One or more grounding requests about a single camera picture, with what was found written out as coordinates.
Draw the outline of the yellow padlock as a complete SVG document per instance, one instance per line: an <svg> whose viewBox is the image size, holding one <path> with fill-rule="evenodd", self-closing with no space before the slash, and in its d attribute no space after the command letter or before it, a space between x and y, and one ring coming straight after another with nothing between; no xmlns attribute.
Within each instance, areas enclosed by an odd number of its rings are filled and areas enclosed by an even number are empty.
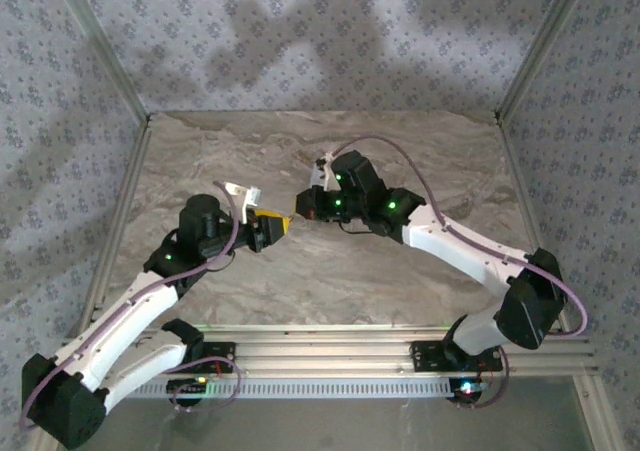
<svg viewBox="0 0 640 451"><path fill-rule="evenodd" d="M291 216L287 216L284 215L282 213L276 212L276 211L272 211L269 210L272 213L273 218L271 219L271 222L269 225L260 225L261 228L266 231L266 230L278 230L278 231L283 231L286 234L288 233L288 229L289 226L291 224L292 221L292 217Z"/></svg>

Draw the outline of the left controller board green light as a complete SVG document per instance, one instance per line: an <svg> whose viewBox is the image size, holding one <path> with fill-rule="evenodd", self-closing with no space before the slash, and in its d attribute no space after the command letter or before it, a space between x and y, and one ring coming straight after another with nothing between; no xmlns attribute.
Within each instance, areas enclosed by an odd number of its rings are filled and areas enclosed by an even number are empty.
<svg viewBox="0 0 640 451"><path fill-rule="evenodd" d="M207 379L203 377L175 379L167 382L165 391L171 402L181 407L191 408L202 401L206 387Z"/></svg>

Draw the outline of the controller board green light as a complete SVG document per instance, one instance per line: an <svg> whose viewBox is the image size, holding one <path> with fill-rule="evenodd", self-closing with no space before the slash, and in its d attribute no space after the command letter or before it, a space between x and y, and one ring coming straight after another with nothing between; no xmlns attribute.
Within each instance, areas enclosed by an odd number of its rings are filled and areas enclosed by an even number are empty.
<svg viewBox="0 0 640 451"><path fill-rule="evenodd" d="M181 407L191 408L202 401L206 387L207 379L203 377L175 379L167 382L165 391L171 402Z"/></svg>
<svg viewBox="0 0 640 451"><path fill-rule="evenodd" d="M452 395L447 400L462 407L475 406L489 387L481 378L450 378L449 385Z"/></svg>

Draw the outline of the right controller board green light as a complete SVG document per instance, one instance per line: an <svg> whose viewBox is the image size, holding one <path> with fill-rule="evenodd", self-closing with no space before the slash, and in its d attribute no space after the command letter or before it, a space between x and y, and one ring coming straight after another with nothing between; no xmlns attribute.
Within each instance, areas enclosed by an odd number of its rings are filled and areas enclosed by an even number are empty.
<svg viewBox="0 0 640 451"><path fill-rule="evenodd" d="M449 385L452 395L447 400L462 407L475 406L489 387L481 378L450 378Z"/></svg>

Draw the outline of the aluminium side rail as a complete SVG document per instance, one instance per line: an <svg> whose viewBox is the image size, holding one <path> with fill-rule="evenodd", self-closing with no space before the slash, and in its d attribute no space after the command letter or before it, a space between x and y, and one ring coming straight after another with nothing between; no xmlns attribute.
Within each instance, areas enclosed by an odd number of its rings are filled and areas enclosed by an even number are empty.
<svg viewBox="0 0 640 451"><path fill-rule="evenodd" d="M496 114L494 116L496 124L498 126L500 141L504 149L505 159L509 168L509 173L513 178L514 186L517 194L518 203L521 210L525 230L529 243L533 250L538 248L546 249L547 246L544 243L544 239L539 229L535 212L533 210L532 202L528 193L526 182L522 171L519 167L516 152L510 141L510 136L501 123L500 116Z"/></svg>
<svg viewBox="0 0 640 451"><path fill-rule="evenodd" d="M125 220L133 201L145 153L151 137L151 133L148 131L149 121L150 117L147 117L139 128L139 133L126 168L115 211L106 235L105 245L100 253L100 257L86 295L84 308L74 328L77 334L81 334L88 328L92 322L94 312L97 309L100 309L104 303L105 293L108 289L109 279L124 233Z"/></svg>

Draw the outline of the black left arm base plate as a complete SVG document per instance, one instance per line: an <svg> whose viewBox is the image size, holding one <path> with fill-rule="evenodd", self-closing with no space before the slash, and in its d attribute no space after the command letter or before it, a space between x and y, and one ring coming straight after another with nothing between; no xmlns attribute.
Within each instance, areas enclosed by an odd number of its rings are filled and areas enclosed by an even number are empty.
<svg viewBox="0 0 640 451"><path fill-rule="evenodd" d="M192 361L204 359L208 357L221 357L228 361L235 361L236 343L235 342L202 342L191 346L187 349L186 355L181 365L186 365ZM169 374L174 373L200 373L200 374L233 374L233 367L226 361L207 361L196 366L177 370L170 368Z"/></svg>

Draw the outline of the aluminium cross rail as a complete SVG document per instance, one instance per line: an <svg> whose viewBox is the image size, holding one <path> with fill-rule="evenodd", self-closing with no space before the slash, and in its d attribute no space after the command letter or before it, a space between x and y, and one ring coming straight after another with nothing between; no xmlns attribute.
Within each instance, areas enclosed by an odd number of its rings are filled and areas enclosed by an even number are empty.
<svg viewBox="0 0 640 451"><path fill-rule="evenodd" d="M414 373L410 345L441 340L446 329L416 325L214 325L207 341L236 344L249 378L401 377ZM503 347L517 377L596 375L586 338L548 337L540 348Z"/></svg>

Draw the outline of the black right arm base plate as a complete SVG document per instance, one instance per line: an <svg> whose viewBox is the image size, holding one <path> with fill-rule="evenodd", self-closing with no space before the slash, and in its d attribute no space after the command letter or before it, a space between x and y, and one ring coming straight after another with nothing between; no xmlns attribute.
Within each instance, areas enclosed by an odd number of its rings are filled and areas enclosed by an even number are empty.
<svg viewBox="0 0 640 451"><path fill-rule="evenodd" d="M504 369L497 347L469 355L453 342L413 341L409 351L415 372L474 373Z"/></svg>

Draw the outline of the aluminium frame post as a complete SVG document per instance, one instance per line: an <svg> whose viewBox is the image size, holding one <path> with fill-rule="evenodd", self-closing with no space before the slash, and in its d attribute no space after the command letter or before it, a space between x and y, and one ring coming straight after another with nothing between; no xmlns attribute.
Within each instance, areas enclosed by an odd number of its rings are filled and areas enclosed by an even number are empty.
<svg viewBox="0 0 640 451"><path fill-rule="evenodd" d="M504 128L514 117L528 89L568 22L578 0L552 0L524 59L495 110L497 124Z"/></svg>
<svg viewBox="0 0 640 451"><path fill-rule="evenodd" d="M134 83L122 66L107 33L100 24L88 0L65 0L79 23L90 47L96 53L109 78L124 99L135 118L146 122L148 113L142 104Z"/></svg>

